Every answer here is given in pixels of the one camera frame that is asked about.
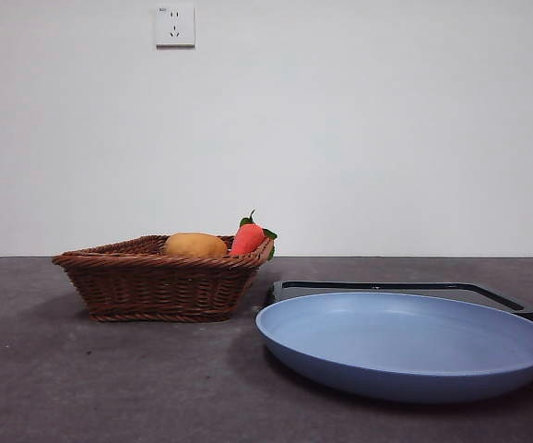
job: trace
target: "potato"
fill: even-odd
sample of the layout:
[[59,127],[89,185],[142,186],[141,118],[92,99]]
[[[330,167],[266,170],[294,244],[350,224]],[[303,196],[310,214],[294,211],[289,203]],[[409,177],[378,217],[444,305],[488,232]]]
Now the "potato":
[[208,233],[174,233],[162,247],[166,256],[195,258],[223,257],[228,254],[225,242]]

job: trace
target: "black tray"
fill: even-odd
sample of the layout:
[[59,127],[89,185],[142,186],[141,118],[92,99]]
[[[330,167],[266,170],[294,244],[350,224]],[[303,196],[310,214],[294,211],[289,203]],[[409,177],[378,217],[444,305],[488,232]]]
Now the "black tray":
[[471,283],[366,283],[352,281],[275,281],[266,305],[316,293],[414,293],[495,307],[533,320],[533,307]]

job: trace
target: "basket rim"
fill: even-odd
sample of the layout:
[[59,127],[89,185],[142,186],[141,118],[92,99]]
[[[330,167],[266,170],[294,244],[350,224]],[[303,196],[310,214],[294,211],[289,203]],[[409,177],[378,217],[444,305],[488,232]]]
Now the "basket rim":
[[[133,254],[123,252],[97,252],[108,247],[120,247],[146,240],[168,238],[169,235],[143,235],[135,239],[108,245],[99,245],[74,251],[65,251],[54,256],[52,262],[56,265],[70,268],[73,266],[110,267],[110,266],[150,266],[150,267],[203,267],[212,269],[256,268],[268,260],[274,241],[265,237],[255,251],[238,255],[212,258],[164,256],[159,254]],[[217,235],[217,237],[232,238],[232,235]]]

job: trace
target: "tray handle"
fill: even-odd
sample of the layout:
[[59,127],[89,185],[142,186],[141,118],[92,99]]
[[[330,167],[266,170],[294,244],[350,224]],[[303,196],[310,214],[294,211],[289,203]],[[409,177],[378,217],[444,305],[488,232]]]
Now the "tray handle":
[[420,290],[420,289],[463,289],[479,293],[492,301],[511,309],[509,312],[533,321],[533,307],[513,297],[505,297],[500,293],[472,283],[440,282],[440,283],[370,283],[352,281],[275,281],[268,298],[270,303],[277,300],[285,288],[315,289],[373,289],[373,290]]

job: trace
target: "fake fruit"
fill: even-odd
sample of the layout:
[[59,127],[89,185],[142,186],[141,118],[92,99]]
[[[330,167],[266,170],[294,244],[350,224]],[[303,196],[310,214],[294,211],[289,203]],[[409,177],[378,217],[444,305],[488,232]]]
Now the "fake fruit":
[[223,257],[228,254],[225,242],[208,233],[174,233],[161,249],[166,256],[195,258]]
[[[231,243],[231,256],[239,256],[241,254],[249,254],[253,252],[266,237],[272,238],[273,240],[277,238],[275,233],[268,229],[264,229],[255,223],[252,219],[254,213],[255,210],[252,210],[249,217],[244,217],[240,220],[240,228]],[[273,257],[274,251],[275,248],[273,247],[268,259]]]

